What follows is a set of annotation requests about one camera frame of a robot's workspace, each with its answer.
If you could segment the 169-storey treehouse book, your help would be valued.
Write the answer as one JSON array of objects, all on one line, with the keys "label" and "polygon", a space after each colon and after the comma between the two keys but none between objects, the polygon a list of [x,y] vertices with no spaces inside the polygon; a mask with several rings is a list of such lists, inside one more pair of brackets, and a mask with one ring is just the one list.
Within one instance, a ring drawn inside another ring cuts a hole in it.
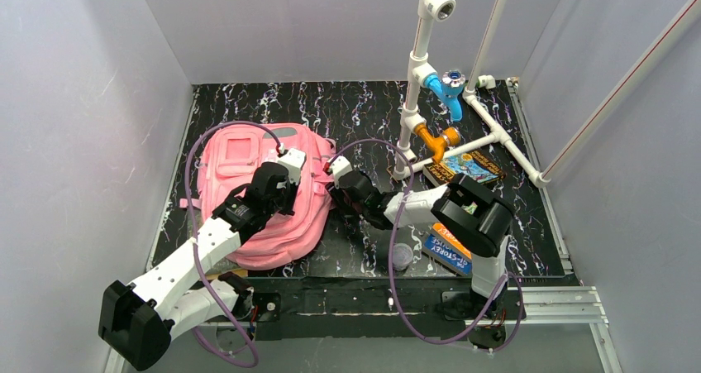
[{"label": "169-storey treehouse book", "polygon": [[426,164],[422,173],[433,185],[450,183],[456,175],[467,175],[480,184],[490,184],[505,177],[505,173],[480,150],[445,156],[439,163]]}]

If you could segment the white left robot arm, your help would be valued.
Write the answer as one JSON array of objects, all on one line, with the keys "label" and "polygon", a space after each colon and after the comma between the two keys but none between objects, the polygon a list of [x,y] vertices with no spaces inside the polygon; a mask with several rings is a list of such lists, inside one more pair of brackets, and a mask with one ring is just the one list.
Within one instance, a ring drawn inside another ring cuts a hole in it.
[{"label": "white left robot arm", "polygon": [[138,371],[151,368],[171,341],[218,313],[230,317],[246,289],[205,273],[261,232],[277,213],[290,215],[302,158],[280,157],[255,170],[240,196],[231,191],[212,216],[164,261],[125,285],[103,292],[98,335]]}]

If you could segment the pink student backpack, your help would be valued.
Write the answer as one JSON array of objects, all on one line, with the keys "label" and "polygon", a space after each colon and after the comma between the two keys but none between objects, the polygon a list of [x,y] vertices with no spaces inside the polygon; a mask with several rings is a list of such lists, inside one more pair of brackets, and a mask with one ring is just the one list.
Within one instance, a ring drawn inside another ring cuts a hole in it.
[{"label": "pink student backpack", "polygon": [[227,256],[246,270],[272,270],[310,253],[322,238],[331,197],[326,186],[332,178],[323,167],[336,153],[336,143],[297,123],[269,124],[264,129],[245,125],[224,127],[214,133],[200,157],[198,196],[193,206],[202,219],[211,216],[236,186],[247,184],[263,162],[273,160],[276,143],[306,153],[294,215],[277,214]]}]

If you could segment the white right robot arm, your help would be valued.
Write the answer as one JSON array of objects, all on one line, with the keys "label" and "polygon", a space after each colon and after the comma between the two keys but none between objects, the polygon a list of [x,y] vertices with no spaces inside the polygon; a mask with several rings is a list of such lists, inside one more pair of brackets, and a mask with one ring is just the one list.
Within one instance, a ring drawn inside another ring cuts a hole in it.
[{"label": "white right robot arm", "polygon": [[507,274],[506,236],[513,207],[467,175],[419,192],[381,192],[360,170],[334,179],[327,187],[346,216],[362,217],[379,230],[418,224],[442,224],[472,254],[470,291],[482,298],[500,293]]}]

